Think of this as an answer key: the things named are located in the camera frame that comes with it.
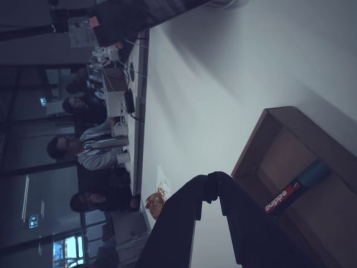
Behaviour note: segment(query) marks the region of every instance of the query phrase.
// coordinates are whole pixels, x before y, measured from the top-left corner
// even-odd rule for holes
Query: paper
[[[161,165],[157,166],[156,185],[157,192],[160,194],[162,200],[166,202],[166,200],[172,196],[172,191],[170,189],[170,185],[168,183],[165,173],[163,172]]]
[[[109,117],[124,116],[127,113],[123,92],[107,92],[105,97]]]
[[[97,38],[90,27],[89,20],[72,22],[69,25],[68,35],[70,37],[71,47],[94,47],[98,45]]]

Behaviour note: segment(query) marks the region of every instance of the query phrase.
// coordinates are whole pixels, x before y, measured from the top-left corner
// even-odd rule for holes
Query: window
[[[84,263],[82,236],[54,242],[53,251],[53,268],[71,268]]]

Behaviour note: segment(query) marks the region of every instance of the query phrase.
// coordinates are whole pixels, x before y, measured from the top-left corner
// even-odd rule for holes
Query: monitor
[[[100,46],[110,46],[137,36],[211,0],[107,0],[89,8]]]

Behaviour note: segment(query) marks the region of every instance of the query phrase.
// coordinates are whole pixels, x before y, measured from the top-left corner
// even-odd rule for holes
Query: person
[[[81,68],[76,78],[66,86],[66,90],[70,94],[76,93],[88,93],[96,91],[103,87],[103,83],[95,82],[89,79],[89,73],[87,67]]]
[[[71,209],[75,212],[88,212],[93,209],[137,211],[139,204],[140,195],[133,197],[129,186],[85,190],[73,195],[70,201]]]
[[[117,154],[111,149],[85,149],[87,142],[101,140],[111,136],[111,120],[88,128],[80,138],[56,136],[47,146],[47,153],[53,159],[63,159],[66,156],[77,156],[78,162],[88,170],[99,170],[116,167],[118,164],[130,162],[128,152]]]
[[[83,115],[85,122],[101,124],[107,119],[107,108],[104,101],[91,93],[82,97],[64,99],[62,108],[68,113]]]

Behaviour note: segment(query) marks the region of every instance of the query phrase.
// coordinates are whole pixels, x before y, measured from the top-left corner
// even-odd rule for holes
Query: man
[[[117,164],[130,162],[128,152],[116,154],[111,149],[85,149],[87,142],[103,139],[110,136],[111,120],[108,118],[98,127],[87,129],[80,138],[55,137],[47,146],[47,153],[53,159],[62,159],[65,156],[77,156],[78,162],[88,170],[99,170],[115,167]]]
[[[102,124],[107,119],[104,101],[95,94],[87,93],[82,97],[66,98],[62,107],[67,113],[79,114],[83,122]]]
[[[71,209],[75,212],[129,210],[137,211],[140,195],[132,196],[130,173],[125,168],[115,169],[97,183],[72,196]]]
[[[80,69],[76,74],[76,78],[67,85],[67,92],[70,94],[95,92],[103,87],[103,83],[96,82],[90,78],[87,67]]]

